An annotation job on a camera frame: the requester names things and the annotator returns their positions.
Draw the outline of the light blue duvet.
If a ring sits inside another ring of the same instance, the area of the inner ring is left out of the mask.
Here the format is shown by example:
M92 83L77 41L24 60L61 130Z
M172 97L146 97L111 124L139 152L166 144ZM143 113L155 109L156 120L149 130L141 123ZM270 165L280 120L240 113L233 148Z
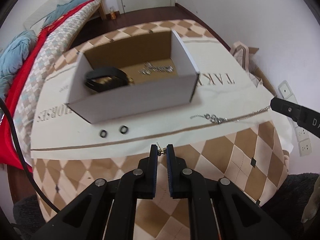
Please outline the light blue duvet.
M37 35L26 30L15 36L1 55L1 99L5 100L9 88L29 53L34 49Z

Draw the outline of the white cardboard box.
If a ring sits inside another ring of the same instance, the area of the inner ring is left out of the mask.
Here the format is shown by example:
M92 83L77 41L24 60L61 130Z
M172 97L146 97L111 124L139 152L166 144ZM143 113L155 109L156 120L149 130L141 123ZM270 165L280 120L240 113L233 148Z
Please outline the white cardboard box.
M116 67L134 85L97 93L85 74ZM123 38L78 55L66 104L90 124L188 104L200 71L178 33L165 30Z

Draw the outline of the white pillow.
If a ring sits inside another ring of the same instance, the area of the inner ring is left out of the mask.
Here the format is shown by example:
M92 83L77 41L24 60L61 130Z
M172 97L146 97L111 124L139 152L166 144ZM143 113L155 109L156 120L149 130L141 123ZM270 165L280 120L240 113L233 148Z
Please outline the white pillow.
M23 26L25 29L31 29L33 25L44 20L44 28L86 1L89 0L48 0L23 22Z

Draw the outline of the checkered bed sheet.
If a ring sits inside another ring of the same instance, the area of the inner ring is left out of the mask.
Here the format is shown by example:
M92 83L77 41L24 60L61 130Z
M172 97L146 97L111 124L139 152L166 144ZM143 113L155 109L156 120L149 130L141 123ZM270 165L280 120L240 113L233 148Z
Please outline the checkered bed sheet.
M30 155L31 130L37 102L53 64L71 45L86 21L97 11L101 0L87 0L46 26L44 42L31 63L24 85L17 96L13 120L24 155Z

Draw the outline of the black smart watch band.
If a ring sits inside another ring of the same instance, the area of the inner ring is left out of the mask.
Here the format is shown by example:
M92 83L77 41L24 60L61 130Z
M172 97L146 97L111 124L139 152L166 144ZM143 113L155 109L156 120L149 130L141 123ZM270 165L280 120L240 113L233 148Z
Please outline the black smart watch band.
M84 80L84 85L97 93L134 84L132 78L116 67L101 67L89 71Z

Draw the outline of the orange bottle on floor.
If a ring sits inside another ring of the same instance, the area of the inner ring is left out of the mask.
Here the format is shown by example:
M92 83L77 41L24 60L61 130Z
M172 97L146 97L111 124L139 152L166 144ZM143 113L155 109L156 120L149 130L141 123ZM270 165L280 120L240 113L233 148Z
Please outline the orange bottle on floor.
M110 16L112 20L116 19L116 12L113 7L110 7Z

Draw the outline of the beige paper bag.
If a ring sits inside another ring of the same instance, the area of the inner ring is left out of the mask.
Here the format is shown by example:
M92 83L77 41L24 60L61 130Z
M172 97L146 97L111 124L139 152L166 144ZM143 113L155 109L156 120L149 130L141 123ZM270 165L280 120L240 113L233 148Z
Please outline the beige paper bag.
M264 86L273 96L277 97L275 89L272 87L267 77L253 60L253 56L258 51L259 48L248 47L240 41L235 42L230 49L231 55L247 73L254 85L256 87L260 85Z

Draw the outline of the checkered beige tablecloth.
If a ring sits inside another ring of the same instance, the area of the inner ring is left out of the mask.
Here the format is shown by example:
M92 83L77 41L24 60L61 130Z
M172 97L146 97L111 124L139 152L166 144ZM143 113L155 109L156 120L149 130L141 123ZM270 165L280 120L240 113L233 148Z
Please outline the checkered beige tablecloth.
M90 124L66 104L76 60L89 48L174 30L200 74L185 105ZM36 106L31 133L33 176L56 206L39 205L46 223L95 180L120 179L152 145L204 178L227 178L261 208L289 172L289 122L270 109L273 95L256 87L231 53L192 20L142 23L105 33L67 51L53 64ZM158 156L156 193L138 199L132 239L191 239L187 199L170 195L166 155Z

